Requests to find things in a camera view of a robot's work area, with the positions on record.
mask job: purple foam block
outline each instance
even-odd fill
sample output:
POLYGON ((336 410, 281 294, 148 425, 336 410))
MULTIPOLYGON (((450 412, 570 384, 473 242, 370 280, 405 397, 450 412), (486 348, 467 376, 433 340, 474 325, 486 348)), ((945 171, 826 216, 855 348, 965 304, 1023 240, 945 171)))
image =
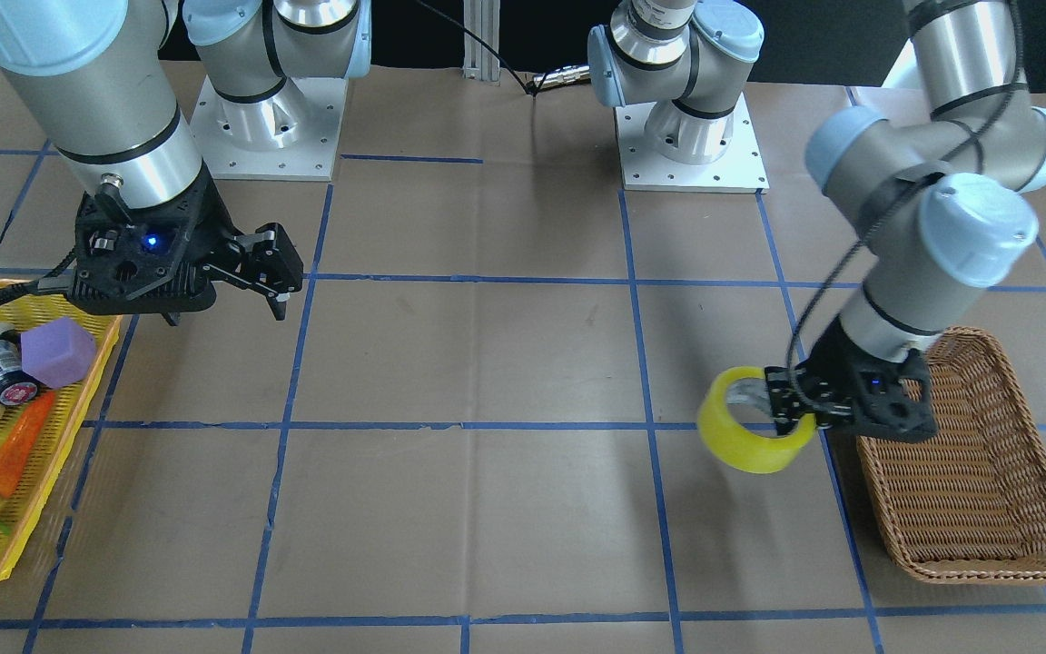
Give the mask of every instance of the purple foam block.
POLYGON ((22 333, 22 368, 53 389, 87 377, 95 339, 78 322, 61 318, 22 333))

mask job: orange carrot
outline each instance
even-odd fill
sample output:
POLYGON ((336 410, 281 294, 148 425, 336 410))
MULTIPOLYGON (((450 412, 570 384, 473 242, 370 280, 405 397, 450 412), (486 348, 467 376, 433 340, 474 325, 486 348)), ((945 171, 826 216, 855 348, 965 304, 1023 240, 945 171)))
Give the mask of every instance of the orange carrot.
POLYGON ((18 422, 10 430, 10 435, 0 446, 0 497, 10 497, 22 479, 26 468, 26 458, 35 447, 38 434, 43 430, 47 414, 54 406, 53 390, 35 398, 22 409, 18 422))

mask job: brown woven basket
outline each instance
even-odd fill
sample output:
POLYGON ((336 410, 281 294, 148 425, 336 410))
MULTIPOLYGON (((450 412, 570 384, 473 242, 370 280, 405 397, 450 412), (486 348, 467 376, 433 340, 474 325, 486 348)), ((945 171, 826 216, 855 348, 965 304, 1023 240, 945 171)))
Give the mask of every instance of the brown woven basket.
POLYGON ((1046 450, 998 340, 948 330, 927 353, 939 433, 858 438, 890 558, 938 584, 1046 584, 1046 450))

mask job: yellow tape roll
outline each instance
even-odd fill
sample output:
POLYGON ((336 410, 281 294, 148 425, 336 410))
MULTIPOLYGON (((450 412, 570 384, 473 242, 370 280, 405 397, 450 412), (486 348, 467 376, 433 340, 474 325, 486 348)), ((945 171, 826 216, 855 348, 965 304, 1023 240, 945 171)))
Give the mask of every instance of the yellow tape roll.
POLYGON ((814 436, 817 422, 813 413, 806 413, 801 415, 797 427, 788 436, 768 437, 754 434, 729 413, 730 402, 753 404, 744 394, 730 397, 730 388, 743 380, 760 380, 764 384, 765 369, 729 368, 715 378, 697 416, 701 439, 715 457, 737 468, 738 471, 754 472, 759 475, 781 471, 793 463, 797 452, 801 451, 814 436))

